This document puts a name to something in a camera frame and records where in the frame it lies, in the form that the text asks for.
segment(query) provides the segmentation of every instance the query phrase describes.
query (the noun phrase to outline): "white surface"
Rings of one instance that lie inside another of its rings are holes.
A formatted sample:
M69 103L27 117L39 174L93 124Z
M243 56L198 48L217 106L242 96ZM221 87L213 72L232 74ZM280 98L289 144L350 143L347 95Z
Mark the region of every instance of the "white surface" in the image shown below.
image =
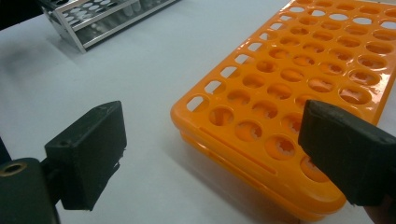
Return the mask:
M44 16L0 32L0 135L14 159L94 106L121 100L128 147L92 212L63 223L297 223L183 143L172 104L287 0L183 0L80 54ZM394 94L380 127L396 134ZM346 207L318 223L371 223Z

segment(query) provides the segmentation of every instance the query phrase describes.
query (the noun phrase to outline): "circular hole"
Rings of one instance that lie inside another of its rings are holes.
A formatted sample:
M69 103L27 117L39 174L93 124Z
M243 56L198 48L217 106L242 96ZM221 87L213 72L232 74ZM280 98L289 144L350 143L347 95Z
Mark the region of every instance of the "circular hole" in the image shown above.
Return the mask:
M209 100L204 96L194 96L186 104L190 112L202 112L209 106Z
M70 21L69 24L70 24L71 26L73 26L73 25L76 25L76 24L79 23L79 22L81 22L81 20L73 20L73 21Z
M114 7L114 6L116 6L118 3L110 3L110 4L108 4L107 6L108 7Z
M257 63L256 67L259 69L259 71L264 73L272 73L277 69L276 63L270 61L260 61Z
M92 16L92 14L85 14L85 15L83 15L81 18L82 18L83 20L87 20L87 19L89 19L91 16Z
M94 11L94 10L96 10L98 8L99 8L99 6L92 6L92 7L88 8L88 10Z
M110 0L105 0L105 1L102 1L101 3L100 3L100 5L107 5L107 4L109 4L110 3Z
M300 44L300 40L295 37L283 37L280 39L280 43L286 46L297 46Z
M314 77L308 81L308 86L317 92L329 92L334 89L334 85L321 77Z
M68 1L69 0L61 0L61 1L56 2L56 5L60 6L60 5L67 3Z
M294 35L307 35L309 33L308 30L303 27L293 27L290 31Z
M95 12L100 13L100 12L104 12L106 11L106 9L104 7L98 8Z
M290 82L298 82L303 80L304 75L301 71L298 71L296 69L293 68L287 68L282 70L282 72L280 72L280 76Z
M342 36L342 37L338 38L337 42L347 48L356 48L357 46L359 46L361 44L359 39L355 39L355 38L347 37L347 36Z
M271 49L270 56L276 59L289 58L289 52L285 49Z
M344 73L344 69L335 63L321 63L319 69L324 74L332 76L338 76Z
M291 97L291 88L284 84L274 84L268 88L267 92L278 100L286 100Z
M357 17L355 19L353 19L353 21L357 24L361 24L361 25L370 25L371 23L373 23L373 21L369 18L365 18L365 17Z
M380 40L396 40L396 33L391 31L377 30L373 32L373 36Z
M303 49L305 49L306 51L309 51L309 52L313 52L313 53L321 53L324 51L324 47L317 43L306 43L303 46Z
M298 134L301 129L302 119L303 116L301 114L288 114L285 118L282 119L282 126L289 132Z
M262 128L253 121L242 121L235 126L235 135L244 142L254 142L262 137Z
M72 21L74 17L66 17L66 21Z
M87 11L80 11L76 15L82 17L83 15L87 14Z
M379 81L381 80L377 74L368 70L352 71L349 74L349 78L352 81L364 86L372 86L378 84Z
M378 14L380 10L376 7L361 7L360 12L374 15L374 14Z
M330 55L342 61L350 61L353 59L353 54L345 49L331 49Z
M339 95L343 100L353 105L364 105L371 101L369 92L353 87L341 89Z
M324 183L329 181L329 177L323 174L319 170L319 168L311 161L309 157L304 157L301 161L300 166L303 173L309 179L319 183Z
M319 98L316 95L303 94L303 95L300 95L299 97L296 98L295 104L300 109L304 109L305 103L306 103L307 100L319 100Z
M330 15L330 18L335 21L346 21L347 20L346 15L339 14L339 13L334 13L334 14Z
M295 64L300 66L314 65L315 61L306 55L297 55L293 58Z
M82 5L82 7L91 7L93 5L93 3L86 3L84 5Z
M304 8L303 7L291 7L290 11L291 12L304 12Z
M277 107L268 101L261 101L252 107L252 113L261 119L273 119L277 115Z
M250 101L250 96L246 91L232 91L227 96L228 101L234 105L247 105Z
M391 9L385 12L385 15L396 18L396 9Z
M334 21L325 21L321 24L321 27L328 30L338 30L341 28L341 24Z
M327 2L327 1L318 1L317 2L318 7L330 7L331 5L332 5L332 3Z
M346 28L346 31L351 35L365 35L368 32L366 28L361 26L354 26L354 25L348 26Z
M311 4L312 0L297 0L297 3L305 5L305 4Z
M312 35L315 39L322 40L322 41L329 41L332 39L332 34L327 32L316 31Z
M321 17L326 15L326 12L322 11L322 10L317 10L317 9L310 9L308 11L308 14L311 16L315 16L315 17Z
M76 13L79 12L81 9L79 7L75 7L73 9L70 10L70 13Z
M278 161L291 159L295 154L294 144L284 136L272 136L265 141L268 155Z
M318 19L314 17L302 17L300 18L300 23L304 25L315 25L318 23Z
M366 45L366 48L372 53L387 54L393 51L393 46L380 42L371 42Z
M387 66L387 62L380 57L363 55L358 59L358 63L371 69L381 69Z
M251 89L257 89L264 85L264 78L257 74L249 74L244 77L242 83Z
M352 5L346 5L346 4L338 5L337 8L344 11L351 11L355 9Z
M209 120L216 126L225 126L233 122L233 112L229 108L218 107L209 113Z

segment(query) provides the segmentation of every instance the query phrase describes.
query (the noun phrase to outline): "test tube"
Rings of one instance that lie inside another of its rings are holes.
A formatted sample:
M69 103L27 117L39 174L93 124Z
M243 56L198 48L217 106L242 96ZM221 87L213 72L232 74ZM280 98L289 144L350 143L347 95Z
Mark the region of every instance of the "test tube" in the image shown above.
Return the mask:
M152 0L140 0L143 7L152 7Z
M129 5L129 6L125 7L125 8L123 8L122 11L123 11L123 13L125 14L125 16L130 17L130 16L133 16L133 15L134 15L134 10L132 9L132 6L131 6L131 5Z
M139 12L142 9L142 6L140 5L140 2L137 1L135 3L132 3L132 8L135 12Z

